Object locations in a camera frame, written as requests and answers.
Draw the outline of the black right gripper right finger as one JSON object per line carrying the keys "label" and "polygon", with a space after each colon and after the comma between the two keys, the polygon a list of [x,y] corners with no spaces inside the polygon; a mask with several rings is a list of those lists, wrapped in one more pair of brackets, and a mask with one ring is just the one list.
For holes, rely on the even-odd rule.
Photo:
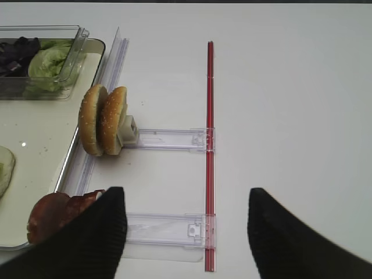
{"label": "black right gripper right finger", "polygon": [[329,241],[263,188],[249,193],[247,233],[260,278],[371,278],[371,263]]}

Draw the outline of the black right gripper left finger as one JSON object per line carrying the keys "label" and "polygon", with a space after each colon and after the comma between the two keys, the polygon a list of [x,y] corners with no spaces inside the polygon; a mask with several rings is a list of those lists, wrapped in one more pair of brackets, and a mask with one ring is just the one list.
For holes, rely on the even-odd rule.
{"label": "black right gripper left finger", "polygon": [[109,188],[56,234],[1,265],[1,278],[114,278],[127,236],[122,187]]}

